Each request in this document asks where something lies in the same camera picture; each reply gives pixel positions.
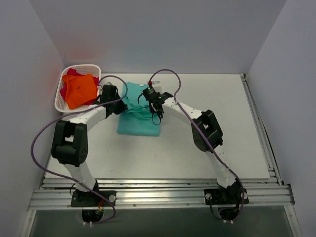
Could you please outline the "teal t shirt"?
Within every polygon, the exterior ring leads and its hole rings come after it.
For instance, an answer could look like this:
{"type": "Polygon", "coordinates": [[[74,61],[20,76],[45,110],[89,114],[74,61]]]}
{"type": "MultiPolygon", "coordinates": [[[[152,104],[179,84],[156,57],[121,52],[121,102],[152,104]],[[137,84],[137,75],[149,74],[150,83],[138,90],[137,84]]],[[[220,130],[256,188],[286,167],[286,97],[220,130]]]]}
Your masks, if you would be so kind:
{"type": "Polygon", "coordinates": [[[127,111],[121,113],[118,119],[117,133],[136,136],[160,136],[159,118],[153,116],[148,108],[148,102],[142,91],[145,84],[127,82],[123,87],[123,102],[128,106],[127,111]]]}

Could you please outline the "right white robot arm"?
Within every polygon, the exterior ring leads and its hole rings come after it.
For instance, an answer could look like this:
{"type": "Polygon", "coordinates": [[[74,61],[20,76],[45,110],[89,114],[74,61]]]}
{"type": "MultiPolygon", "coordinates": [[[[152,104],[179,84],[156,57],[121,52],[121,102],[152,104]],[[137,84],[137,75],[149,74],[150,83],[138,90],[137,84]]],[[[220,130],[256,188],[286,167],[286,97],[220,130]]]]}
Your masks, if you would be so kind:
{"type": "Polygon", "coordinates": [[[237,191],[242,190],[239,177],[228,167],[225,161],[223,131],[215,114],[211,110],[201,111],[177,101],[168,92],[155,91],[150,85],[141,92],[148,102],[149,111],[159,119],[164,114],[183,121],[191,126],[195,146],[206,154],[216,174],[217,184],[222,188],[219,198],[223,203],[232,203],[237,191]]]}

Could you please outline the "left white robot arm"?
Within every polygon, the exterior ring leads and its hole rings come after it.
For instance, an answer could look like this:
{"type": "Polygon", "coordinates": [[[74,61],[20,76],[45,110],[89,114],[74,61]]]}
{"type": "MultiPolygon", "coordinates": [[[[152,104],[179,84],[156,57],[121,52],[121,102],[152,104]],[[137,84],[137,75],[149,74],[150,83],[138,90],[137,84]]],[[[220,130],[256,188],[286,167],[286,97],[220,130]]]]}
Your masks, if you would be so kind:
{"type": "Polygon", "coordinates": [[[97,105],[114,100],[115,103],[100,107],[93,105],[91,111],[70,120],[60,120],[55,126],[51,155],[64,165],[72,178],[76,179],[76,192],[82,195],[81,200],[88,207],[96,206],[100,200],[97,181],[86,163],[88,131],[111,114],[119,115],[127,110],[117,87],[111,84],[104,85],[102,94],[97,97],[97,105]]]}

